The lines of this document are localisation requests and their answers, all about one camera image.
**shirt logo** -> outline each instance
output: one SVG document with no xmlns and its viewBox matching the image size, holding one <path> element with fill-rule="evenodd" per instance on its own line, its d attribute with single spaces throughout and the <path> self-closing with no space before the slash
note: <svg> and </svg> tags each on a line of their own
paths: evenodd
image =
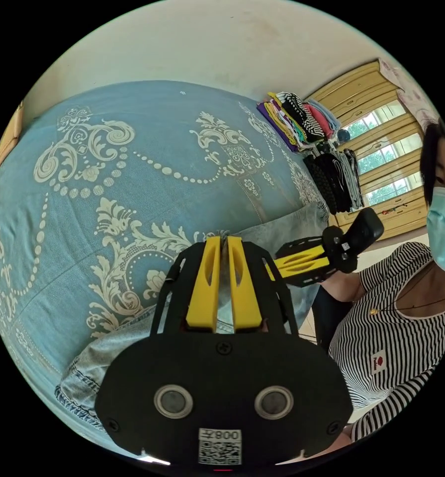
<svg viewBox="0 0 445 477">
<path fill-rule="evenodd" d="M 381 373 L 384 369 L 386 369 L 386 353 L 382 349 L 371 356 L 371 375 Z"/>
</svg>

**bed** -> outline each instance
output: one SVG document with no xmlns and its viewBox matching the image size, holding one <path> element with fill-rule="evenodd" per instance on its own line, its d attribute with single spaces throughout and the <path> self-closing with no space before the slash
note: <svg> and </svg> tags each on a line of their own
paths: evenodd
<svg viewBox="0 0 445 477">
<path fill-rule="evenodd" d="M 86 346 L 154 305 L 180 251 L 315 203 L 311 225 L 327 225 L 301 156 L 256 106 L 175 81 L 105 86 L 35 119 L 0 166 L 0 335 L 43 402 L 97 444 L 119 452 L 55 387 Z"/>
</svg>

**qr code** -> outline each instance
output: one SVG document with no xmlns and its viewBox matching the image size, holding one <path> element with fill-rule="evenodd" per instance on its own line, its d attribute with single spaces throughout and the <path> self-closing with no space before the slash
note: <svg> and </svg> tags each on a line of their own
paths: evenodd
<svg viewBox="0 0 445 477">
<path fill-rule="evenodd" d="M 199 442 L 199 463 L 236 466 L 242 463 L 242 442 Z"/>
</svg>

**striped shirt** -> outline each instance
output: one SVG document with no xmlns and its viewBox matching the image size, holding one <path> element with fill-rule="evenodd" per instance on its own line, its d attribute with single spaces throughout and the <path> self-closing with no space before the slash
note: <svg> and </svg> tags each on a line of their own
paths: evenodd
<svg viewBox="0 0 445 477">
<path fill-rule="evenodd" d="M 360 273 L 366 293 L 339 324 L 329 350 L 343 372 L 354 409 L 382 399 L 353 425 L 353 441 L 401 412 L 444 354 L 445 312 L 409 318 L 394 305 L 409 280 L 431 261 L 427 246 L 408 242 Z"/>
</svg>

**label sticker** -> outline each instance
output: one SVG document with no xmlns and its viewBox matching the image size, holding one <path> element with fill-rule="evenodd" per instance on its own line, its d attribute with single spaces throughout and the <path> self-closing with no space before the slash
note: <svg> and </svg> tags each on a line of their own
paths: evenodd
<svg viewBox="0 0 445 477">
<path fill-rule="evenodd" d="M 242 433 L 236 429 L 199 429 L 200 464 L 242 464 Z"/>
<path fill-rule="evenodd" d="M 373 354 L 371 357 L 371 374 L 372 376 L 386 369 L 386 353 L 382 349 L 379 353 Z"/>
</svg>

